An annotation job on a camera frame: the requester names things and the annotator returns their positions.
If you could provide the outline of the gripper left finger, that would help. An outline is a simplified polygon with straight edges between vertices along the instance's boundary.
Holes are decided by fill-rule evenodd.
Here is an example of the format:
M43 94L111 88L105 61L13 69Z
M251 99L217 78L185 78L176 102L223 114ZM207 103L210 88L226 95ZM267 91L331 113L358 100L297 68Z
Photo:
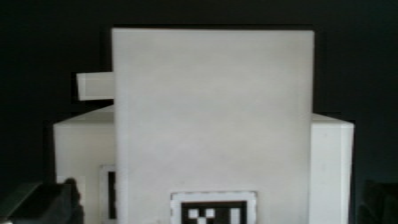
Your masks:
M84 224L77 180L25 183L0 202L0 224Z

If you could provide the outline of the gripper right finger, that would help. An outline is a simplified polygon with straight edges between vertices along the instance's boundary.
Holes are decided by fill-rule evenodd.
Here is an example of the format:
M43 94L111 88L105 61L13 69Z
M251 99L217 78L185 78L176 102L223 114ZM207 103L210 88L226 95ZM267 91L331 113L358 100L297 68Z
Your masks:
M367 182L358 224L398 224L398 183Z

